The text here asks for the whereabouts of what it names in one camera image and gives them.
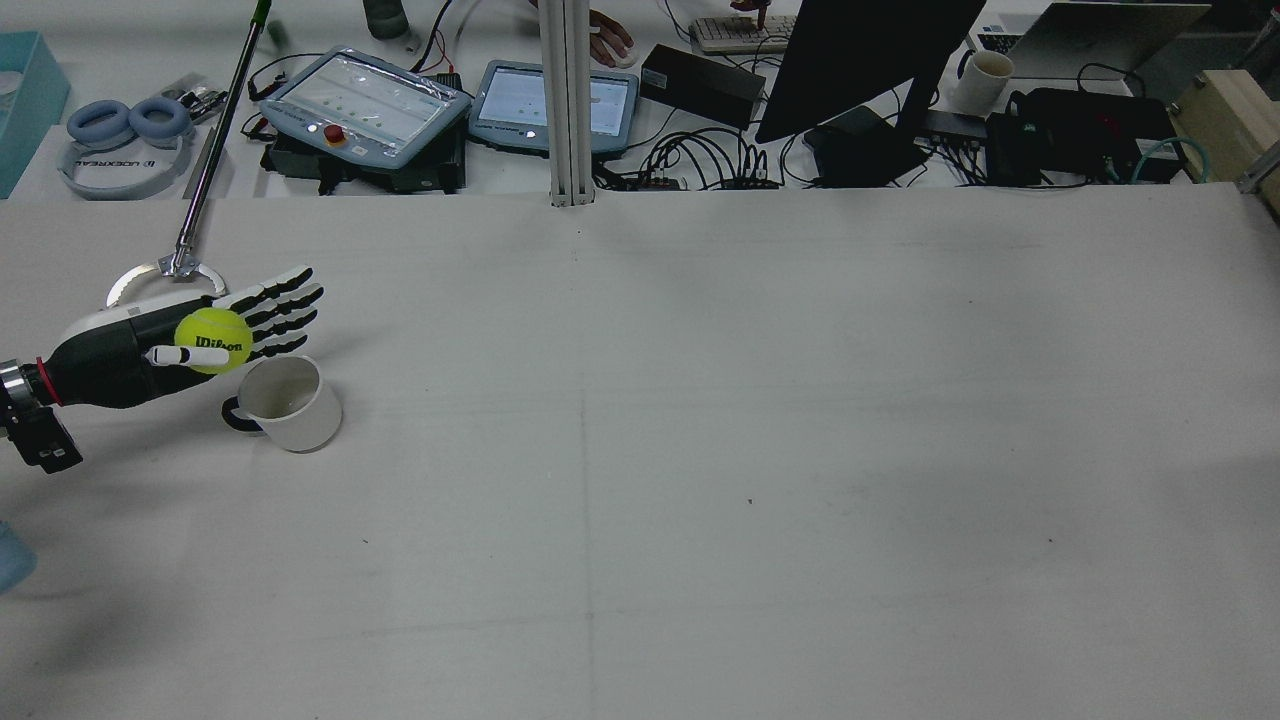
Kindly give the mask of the person's bare hand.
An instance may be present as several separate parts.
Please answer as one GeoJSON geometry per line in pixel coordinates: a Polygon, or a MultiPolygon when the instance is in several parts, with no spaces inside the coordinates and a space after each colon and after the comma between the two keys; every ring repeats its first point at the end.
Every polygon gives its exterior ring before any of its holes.
{"type": "Polygon", "coordinates": [[[634,37],[616,19],[603,12],[589,12],[591,28],[591,56],[605,67],[616,67],[621,59],[628,58],[634,47],[634,37]]]}

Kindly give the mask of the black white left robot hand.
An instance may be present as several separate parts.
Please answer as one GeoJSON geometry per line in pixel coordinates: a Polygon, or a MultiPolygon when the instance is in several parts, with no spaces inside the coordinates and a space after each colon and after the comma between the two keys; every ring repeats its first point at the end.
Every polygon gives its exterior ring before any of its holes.
{"type": "Polygon", "coordinates": [[[160,295],[78,320],[23,373],[45,405],[134,407],[298,350],[323,293],[302,265],[224,297],[160,295]]]}

